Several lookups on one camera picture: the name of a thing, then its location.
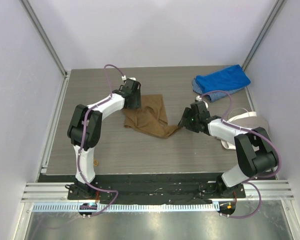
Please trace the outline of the brown cloth napkin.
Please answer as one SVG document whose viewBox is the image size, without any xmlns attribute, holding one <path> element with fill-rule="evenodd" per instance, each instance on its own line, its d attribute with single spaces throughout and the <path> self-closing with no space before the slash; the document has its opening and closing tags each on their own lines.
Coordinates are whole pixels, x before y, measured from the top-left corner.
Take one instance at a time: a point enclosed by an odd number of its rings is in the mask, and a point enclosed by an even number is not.
<svg viewBox="0 0 300 240">
<path fill-rule="evenodd" d="M 161 94 L 147 94 L 141 96 L 141 107 L 122 110 L 125 115 L 124 127 L 137 132 L 166 139 L 176 133 L 178 125 L 169 125 Z"/>
</svg>

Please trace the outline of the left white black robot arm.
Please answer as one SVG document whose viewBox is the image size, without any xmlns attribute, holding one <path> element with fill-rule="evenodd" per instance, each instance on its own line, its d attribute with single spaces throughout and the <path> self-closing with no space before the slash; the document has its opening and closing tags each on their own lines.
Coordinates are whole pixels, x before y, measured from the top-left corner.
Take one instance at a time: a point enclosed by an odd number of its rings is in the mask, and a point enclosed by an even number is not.
<svg viewBox="0 0 300 240">
<path fill-rule="evenodd" d="M 90 200 L 99 191 L 94 182 L 94 151 L 101 137 L 102 122 L 122 109 L 141 107 L 141 83 L 135 78 L 123 78 L 123 85 L 113 90 L 106 98 L 90 104 L 75 107 L 67 136 L 75 151 L 76 174 L 68 189 L 69 200 Z"/>
</svg>

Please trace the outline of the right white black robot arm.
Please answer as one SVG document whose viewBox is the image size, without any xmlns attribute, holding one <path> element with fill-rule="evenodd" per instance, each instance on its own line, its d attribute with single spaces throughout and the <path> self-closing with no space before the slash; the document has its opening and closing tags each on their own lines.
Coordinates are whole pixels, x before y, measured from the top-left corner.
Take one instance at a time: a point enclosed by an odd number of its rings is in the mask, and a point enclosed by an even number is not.
<svg viewBox="0 0 300 240">
<path fill-rule="evenodd" d="M 196 101 L 184 109 L 178 127 L 235 146 L 237 165 L 216 178 L 215 192 L 220 197 L 228 197 L 241 183 L 279 167 L 279 155 L 264 128 L 244 128 L 226 122 L 220 116 L 211 116 L 203 101 Z"/>
</svg>

